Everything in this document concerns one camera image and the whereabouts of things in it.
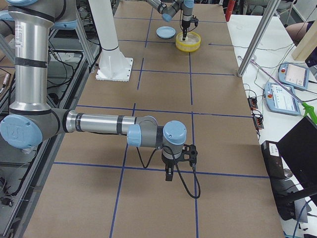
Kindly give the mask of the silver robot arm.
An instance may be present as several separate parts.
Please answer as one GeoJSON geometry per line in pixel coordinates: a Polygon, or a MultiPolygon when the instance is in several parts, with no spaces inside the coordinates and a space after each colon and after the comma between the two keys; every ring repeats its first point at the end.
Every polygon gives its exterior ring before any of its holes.
{"type": "Polygon", "coordinates": [[[130,146],[162,151],[167,181],[189,153],[187,130],[180,121],[159,126],[152,116],[92,115],[53,109],[47,104],[49,31],[77,27],[73,0],[10,0],[15,23],[15,100],[0,124],[3,139],[19,149],[31,148],[62,133],[124,135],[130,146]]]}
{"type": "Polygon", "coordinates": [[[192,15],[194,8],[193,0],[174,0],[170,6],[167,6],[160,0],[147,0],[146,2],[156,9],[166,22],[169,22],[178,11],[182,11],[182,40],[184,41],[186,39],[191,23],[195,22],[192,15]]]}

